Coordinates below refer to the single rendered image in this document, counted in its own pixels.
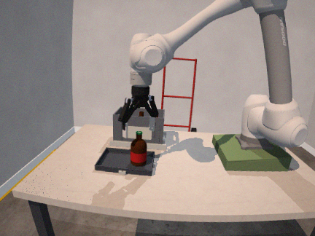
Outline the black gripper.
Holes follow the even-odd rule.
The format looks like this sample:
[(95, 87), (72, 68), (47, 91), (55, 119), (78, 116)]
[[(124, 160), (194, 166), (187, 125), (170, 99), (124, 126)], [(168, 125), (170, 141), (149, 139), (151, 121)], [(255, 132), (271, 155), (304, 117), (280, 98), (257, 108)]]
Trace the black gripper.
[[(155, 105), (155, 98), (152, 95), (149, 95), (149, 86), (148, 87), (131, 87), (132, 98), (126, 98), (125, 104), (122, 108), (118, 121), (122, 122), (122, 136), (128, 138), (128, 120), (131, 118), (133, 112), (137, 108), (144, 107), (149, 113), (149, 130), (155, 130), (155, 118), (157, 117), (158, 110)], [(145, 96), (141, 96), (145, 95)], [(148, 96), (149, 95), (149, 96)], [(149, 107), (149, 104), (151, 108)], [(131, 103), (132, 102), (132, 103)], [(130, 108), (129, 108), (130, 107)]]

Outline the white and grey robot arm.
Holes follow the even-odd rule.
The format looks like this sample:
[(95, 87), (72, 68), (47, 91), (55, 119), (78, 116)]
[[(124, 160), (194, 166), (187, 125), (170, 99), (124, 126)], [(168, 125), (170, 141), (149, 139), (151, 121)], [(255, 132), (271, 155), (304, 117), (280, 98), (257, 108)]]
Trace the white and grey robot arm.
[(292, 98), (284, 16), (287, 0), (216, 0), (169, 34), (135, 34), (129, 50), (130, 84), (148, 87), (152, 84), (152, 73), (163, 69), (178, 47), (210, 22), (248, 7), (253, 7), (260, 17), (270, 100), (267, 95), (250, 95), (246, 99), (241, 134), (236, 139), (243, 150), (272, 150), (273, 145), (268, 141), (287, 148), (299, 146), (307, 138), (308, 125)]

